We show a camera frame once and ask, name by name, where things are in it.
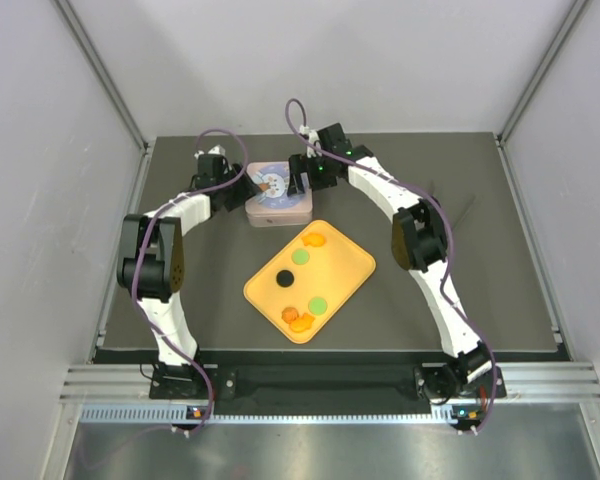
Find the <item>yellow plate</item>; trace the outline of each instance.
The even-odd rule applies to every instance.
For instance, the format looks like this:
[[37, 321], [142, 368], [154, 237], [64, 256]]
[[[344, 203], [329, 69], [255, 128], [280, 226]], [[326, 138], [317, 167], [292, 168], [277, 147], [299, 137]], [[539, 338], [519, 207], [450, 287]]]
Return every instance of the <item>yellow plate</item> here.
[[306, 343], [375, 268], [371, 255], [316, 220], [245, 284], [244, 296], [289, 340]]

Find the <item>floor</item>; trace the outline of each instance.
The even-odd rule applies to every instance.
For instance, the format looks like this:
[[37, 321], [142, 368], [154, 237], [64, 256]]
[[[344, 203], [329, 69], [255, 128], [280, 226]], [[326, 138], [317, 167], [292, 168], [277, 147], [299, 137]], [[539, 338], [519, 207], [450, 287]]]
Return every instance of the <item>floor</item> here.
[[503, 404], [490, 422], [477, 438], [445, 425], [209, 425], [189, 440], [165, 430], [136, 437], [146, 426], [81, 424], [65, 478], [600, 478], [577, 406]]
[[[288, 135], [246, 136], [253, 161], [283, 161], [302, 151]], [[457, 244], [453, 281], [468, 315], [497, 351], [547, 352], [556, 344], [507, 179], [490, 133], [351, 135], [386, 170], [428, 189], [440, 201]], [[153, 210], [187, 188], [195, 171], [193, 137], [156, 142], [140, 202]], [[239, 150], [221, 143], [232, 161]], [[302, 227], [253, 228], [244, 209], [222, 212], [185, 238], [181, 292], [189, 329], [205, 350], [435, 351], [440, 338], [426, 301], [390, 251], [391, 225], [346, 184], [314, 193], [324, 219], [371, 253], [377, 268], [327, 325], [304, 345], [292, 344], [243, 296], [245, 282]], [[129, 295], [117, 289], [105, 349], [154, 349]]]

